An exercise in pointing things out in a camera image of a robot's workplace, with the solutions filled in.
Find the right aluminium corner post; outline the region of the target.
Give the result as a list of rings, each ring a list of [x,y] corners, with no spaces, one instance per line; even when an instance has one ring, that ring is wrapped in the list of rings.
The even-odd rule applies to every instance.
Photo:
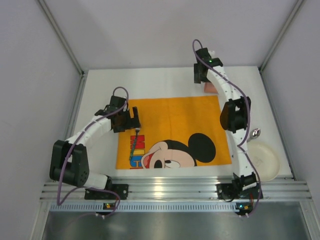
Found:
[[[272,42],[272,45],[268,49],[261,65],[258,67],[259,73],[262,74],[263,71],[268,66],[268,63],[276,53],[278,47],[281,45],[281,42],[285,38],[287,32],[289,31],[290,27],[293,25],[295,19],[299,15],[300,11],[302,10],[304,4],[306,3],[306,0],[296,0],[286,17],[284,23],[282,24],[279,32],[277,33],[274,41]]]

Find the orange cartoon mouse placemat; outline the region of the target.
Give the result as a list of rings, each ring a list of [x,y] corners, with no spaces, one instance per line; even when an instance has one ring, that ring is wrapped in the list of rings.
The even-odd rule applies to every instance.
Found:
[[[116,169],[177,169],[231,164],[218,97],[131,99],[141,124],[131,161],[135,129],[118,135]]]

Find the left aluminium corner post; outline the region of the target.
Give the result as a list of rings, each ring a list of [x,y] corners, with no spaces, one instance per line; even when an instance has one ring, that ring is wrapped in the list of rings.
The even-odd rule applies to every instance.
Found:
[[[40,7],[41,11],[45,15],[45,18],[48,20],[49,25],[51,26],[52,30],[54,31],[56,37],[58,38],[59,42],[61,43],[65,53],[69,57],[70,61],[72,62],[74,68],[78,72],[80,76],[85,74],[85,71],[81,67],[79,61],[77,60],[72,48],[70,47],[63,31],[61,30],[59,24],[57,23],[52,11],[50,10],[48,4],[45,0],[36,0],[36,3]]]

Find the cream round plate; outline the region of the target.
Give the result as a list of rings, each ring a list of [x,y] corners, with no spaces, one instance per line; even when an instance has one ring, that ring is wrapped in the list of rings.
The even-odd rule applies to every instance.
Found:
[[[280,172],[281,162],[277,153],[261,141],[247,143],[248,155],[262,182],[269,182]]]

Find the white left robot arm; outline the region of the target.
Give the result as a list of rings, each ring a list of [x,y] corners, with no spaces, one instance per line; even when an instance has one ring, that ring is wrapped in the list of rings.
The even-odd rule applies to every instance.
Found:
[[[90,170],[88,151],[94,143],[109,131],[124,132],[141,127],[136,106],[111,114],[113,108],[100,109],[90,123],[74,136],[57,140],[52,149],[49,177],[54,181],[77,188],[107,189],[111,184],[108,175]]]

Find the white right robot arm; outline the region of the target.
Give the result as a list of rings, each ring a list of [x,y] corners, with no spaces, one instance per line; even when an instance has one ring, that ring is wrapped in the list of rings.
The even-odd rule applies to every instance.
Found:
[[[194,50],[194,82],[211,83],[215,87],[221,108],[220,125],[226,131],[231,146],[232,184],[238,192],[257,186],[257,177],[247,154],[247,138],[251,123],[251,100],[232,83],[222,61],[213,58],[208,49]]]

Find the green handled fork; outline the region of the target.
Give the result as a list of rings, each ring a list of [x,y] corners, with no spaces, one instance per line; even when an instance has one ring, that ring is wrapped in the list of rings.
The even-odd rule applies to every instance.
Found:
[[[140,130],[141,130],[140,128],[136,128],[135,129],[135,136],[134,136],[134,139],[133,139],[132,148],[130,150],[129,161],[131,161],[132,158],[133,158]]]

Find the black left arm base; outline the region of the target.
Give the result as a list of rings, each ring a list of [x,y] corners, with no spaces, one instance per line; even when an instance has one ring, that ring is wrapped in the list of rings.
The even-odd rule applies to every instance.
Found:
[[[85,190],[85,200],[126,200],[129,194],[128,184],[112,184],[108,192],[101,190],[93,190],[91,188]]]

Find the green handled spoon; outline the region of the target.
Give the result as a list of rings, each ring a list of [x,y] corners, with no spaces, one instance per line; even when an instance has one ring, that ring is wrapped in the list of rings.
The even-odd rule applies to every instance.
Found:
[[[257,139],[260,135],[261,135],[261,129],[255,128],[249,133],[246,142],[249,143],[250,141]]]

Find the aluminium mounting rail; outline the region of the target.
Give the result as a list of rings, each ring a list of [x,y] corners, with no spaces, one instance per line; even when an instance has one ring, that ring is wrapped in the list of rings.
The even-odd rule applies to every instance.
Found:
[[[115,184],[128,184],[128,201],[216,201],[218,184],[229,183],[217,177],[115,177]],[[305,181],[276,178],[261,184],[263,201],[310,201],[311,192]]]

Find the pink plastic cup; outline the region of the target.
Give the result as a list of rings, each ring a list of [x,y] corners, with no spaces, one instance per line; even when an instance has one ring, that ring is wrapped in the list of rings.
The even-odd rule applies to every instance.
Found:
[[[206,94],[218,94],[217,89],[215,88],[215,86],[212,83],[206,82],[204,84],[204,88],[203,88],[204,93]]]

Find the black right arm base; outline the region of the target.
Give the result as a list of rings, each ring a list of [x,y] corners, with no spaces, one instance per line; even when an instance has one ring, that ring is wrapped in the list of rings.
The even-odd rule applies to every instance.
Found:
[[[231,183],[219,183],[216,185],[219,200],[232,202],[233,200],[262,199],[263,193],[256,175],[233,176]]]

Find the aluminium corner post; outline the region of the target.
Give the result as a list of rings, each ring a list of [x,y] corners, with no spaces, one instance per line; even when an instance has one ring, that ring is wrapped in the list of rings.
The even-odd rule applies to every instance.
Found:
[[[262,74],[263,71],[268,66],[268,63],[276,53],[278,47],[281,45],[281,42],[285,38],[287,32],[289,31],[290,27],[293,25],[295,19],[299,15],[300,11],[302,10],[304,4],[306,3],[306,0],[296,0],[286,17],[284,23],[282,24],[279,32],[277,33],[274,41],[272,42],[272,45],[268,49],[261,65],[258,67],[259,73]]]
[[[49,25],[51,26],[52,30],[54,31],[56,37],[58,38],[59,42],[61,43],[65,53],[69,57],[70,61],[72,62],[74,68],[78,72],[80,76],[85,74],[85,71],[81,67],[79,61],[77,60],[72,48],[70,47],[63,31],[61,30],[59,24],[57,23],[52,11],[50,10],[48,4],[45,0],[36,0],[36,3],[40,7],[41,11],[45,15],[45,18],[48,20]]]

